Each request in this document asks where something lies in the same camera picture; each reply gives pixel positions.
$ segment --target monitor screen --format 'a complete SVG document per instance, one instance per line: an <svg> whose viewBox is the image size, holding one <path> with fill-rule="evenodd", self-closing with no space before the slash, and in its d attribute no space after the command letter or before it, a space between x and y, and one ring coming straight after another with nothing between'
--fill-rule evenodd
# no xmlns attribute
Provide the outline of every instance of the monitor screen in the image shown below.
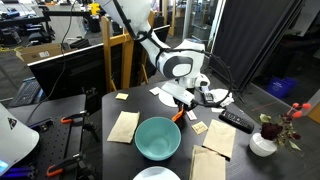
<svg viewBox="0 0 320 180"><path fill-rule="evenodd" d="M65 66L49 100L86 94L87 103L100 105L106 93L103 44L30 63L28 66L47 96ZM90 97L95 97L99 102L88 99Z"/></svg>

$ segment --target sticky note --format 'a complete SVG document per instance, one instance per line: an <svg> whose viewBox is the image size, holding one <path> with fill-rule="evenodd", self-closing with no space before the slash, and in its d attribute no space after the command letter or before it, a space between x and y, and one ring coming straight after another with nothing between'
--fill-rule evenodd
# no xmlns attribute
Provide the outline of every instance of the sticky note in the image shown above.
<svg viewBox="0 0 320 180"><path fill-rule="evenodd" d="M153 89L149 90L153 95L158 95L161 91L161 89L159 87L155 87Z"/></svg>
<svg viewBox="0 0 320 180"><path fill-rule="evenodd" d="M192 110L187 111L187 115L188 115L190 121L194 121L197 119L197 116L194 114L194 112Z"/></svg>
<svg viewBox="0 0 320 180"><path fill-rule="evenodd" d="M118 95L116 96L116 99L126 100L128 98L128 96L129 96L129 94L118 93Z"/></svg>
<svg viewBox="0 0 320 180"><path fill-rule="evenodd" d="M197 134L201 134L204 131L208 130L208 127L202 121L192 125L191 127Z"/></svg>

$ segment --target paper napkin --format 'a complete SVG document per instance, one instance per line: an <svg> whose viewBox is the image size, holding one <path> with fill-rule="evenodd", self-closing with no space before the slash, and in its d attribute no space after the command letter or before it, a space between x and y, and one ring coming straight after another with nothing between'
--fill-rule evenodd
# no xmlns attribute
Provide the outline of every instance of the paper napkin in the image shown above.
<svg viewBox="0 0 320 180"><path fill-rule="evenodd" d="M121 111L116 124L113 126L108 141L131 143L139 122L140 112Z"/></svg>
<svg viewBox="0 0 320 180"><path fill-rule="evenodd" d="M231 159L235 134L236 129L234 127L212 120L203 146Z"/></svg>
<svg viewBox="0 0 320 180"><path fill-rule="evenodd" d="M190 180L225 180L226 160L214 151L193 146Z"/></svg>

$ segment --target bowl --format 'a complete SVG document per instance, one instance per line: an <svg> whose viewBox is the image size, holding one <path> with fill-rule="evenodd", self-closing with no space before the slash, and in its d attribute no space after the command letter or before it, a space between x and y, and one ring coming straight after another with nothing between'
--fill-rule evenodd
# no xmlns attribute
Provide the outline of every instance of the bowl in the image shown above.
<svg viewBox="0 0 320 180"><path fill-rule="evenodd" d="M143 156L161 161L176 152L181 142L181 133L172 120L152 117L138 126L134 141Z"/></svg>

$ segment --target remote control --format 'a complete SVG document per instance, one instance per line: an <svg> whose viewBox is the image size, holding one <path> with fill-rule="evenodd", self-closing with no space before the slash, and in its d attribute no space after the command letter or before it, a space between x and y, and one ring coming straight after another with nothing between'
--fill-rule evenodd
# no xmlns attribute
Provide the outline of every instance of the remote control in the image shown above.
<svg viewBox="0 0 320 180"><path fill-rule="evenodd" d="M213 104L214 103L214 97L209 92L208 86L201 86L201 90L202 90L203 102L205 104Z"/></svg>
<svg viewBox="0 0 320 180"><path fill-rule="evenodd" d="M254 124L244 118L241 118L235 114L232 114L229 111L222 111L219 115L219 119L223 120L224 122L248 133L251 134L254 129Z"/></svg>

